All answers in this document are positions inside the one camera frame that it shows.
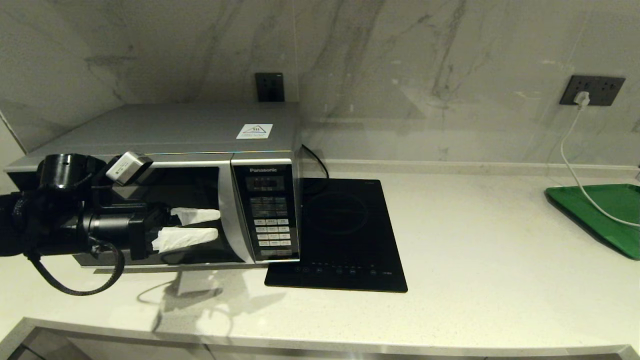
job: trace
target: white charging cable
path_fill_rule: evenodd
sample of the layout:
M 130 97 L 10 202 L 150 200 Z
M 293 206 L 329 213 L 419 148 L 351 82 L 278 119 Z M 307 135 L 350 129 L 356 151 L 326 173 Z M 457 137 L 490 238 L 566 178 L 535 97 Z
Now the white charging cable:
M 584 196 L 591 203 L 591 205 L 593 205 L 596 209 L 598 209 L 599 212 L 601 212 L 604 216 L 610 218 L 611 220 L 617 221 L 617 222 L 619 222 L 621 224 L 634 226 L 634 227 L 640 227 L 640 224 L 635 224 L 633 222 L 624 221 L 622 219 L 618 219 L 618 218 L 614 217 L 613 215 L 611 215 L 608 212 L 604 211 L 598 204 L 596 204 L 596 202 L 593 201 L 593 199 L 589 196 L 589 194 L 587 194 L 587 192 L 584 190 L 584 187 L 580 183 L 580 180 L 578 179 L 578 176 L 575 174 L 575 171 L 573 171 L 573 168 L 571 167 L 571 164 L 569 164 L 569 161 L 566 159 L 566 156 L 564 155 L 564 142 L 569 137 L 569 135 L 571 135 L 571 132 L 573 131 L 573 128 L 575 127 L 576 123 L 578 123 L 578 118 L 580 117 L 580 114 L 582 113 L 584 108 L 586 108 L 587 105 L 589 105 L 589 93 L 586 92 L 586 91 L 581 91 L 581 92 L 578 93 L 578 95 L 575 96 L 575 99 L 573 101 L 576 104 L 578 104 L 578 113 L 575 114 L 575 119 L 573 120 L 573 124 L 571 124 L 571 127 L 569 128 L 569 131 L 566 132 L 566 135 L 562 139 L 562 142 L 560 142 L 560 155 L 562 155 L 562 159 L 564 160 L 564 163 L 566 164 L 566 167 L 571 172 L 571 175 L 573 175 L 573 178 L 575 179 L 575 182 L 578 184 L 578 187 L 582 191 L 582 194 L 584 194 Z

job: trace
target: warning label sticker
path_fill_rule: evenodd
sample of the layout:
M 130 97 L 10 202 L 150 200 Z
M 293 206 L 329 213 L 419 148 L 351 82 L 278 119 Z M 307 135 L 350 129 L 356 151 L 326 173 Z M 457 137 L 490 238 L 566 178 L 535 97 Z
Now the warning label sticker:
M 266 139 L 272 127 L 273 124 L 245 124 L 236 139 Z

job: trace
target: green tray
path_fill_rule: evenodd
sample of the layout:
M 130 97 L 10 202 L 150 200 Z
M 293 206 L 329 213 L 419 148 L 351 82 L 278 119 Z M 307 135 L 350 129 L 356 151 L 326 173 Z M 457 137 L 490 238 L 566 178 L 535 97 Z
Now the green tray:
M 585 191 L 606 212 L 619 219 L 640 221 L 640 186 L 631 184 L 585 186 Z M 548 188 L 547 200 L 566 216 L 620 253 L 640 259 L 640 229 L 615 222 L 601 214 L 577 186 Z

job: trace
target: microwave control panel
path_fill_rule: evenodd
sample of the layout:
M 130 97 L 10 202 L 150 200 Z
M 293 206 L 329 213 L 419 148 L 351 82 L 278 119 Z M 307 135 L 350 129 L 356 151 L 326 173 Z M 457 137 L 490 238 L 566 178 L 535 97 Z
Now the microwave control panel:
M 298 261 L 291 165 L 234 165 L 256 262 Z

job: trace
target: marble backsplash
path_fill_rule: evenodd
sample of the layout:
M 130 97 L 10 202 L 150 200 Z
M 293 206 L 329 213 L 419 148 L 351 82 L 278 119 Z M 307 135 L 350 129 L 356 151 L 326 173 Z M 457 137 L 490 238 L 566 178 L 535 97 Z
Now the marble backsplash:
M 125 103 L 255 101 L 283 72 L 331 159 L 557 163 L 572 74 L 625 76 L 576 163 L 640 163 L 637 0 L 4 0 L 0 110 L 31 150 Z

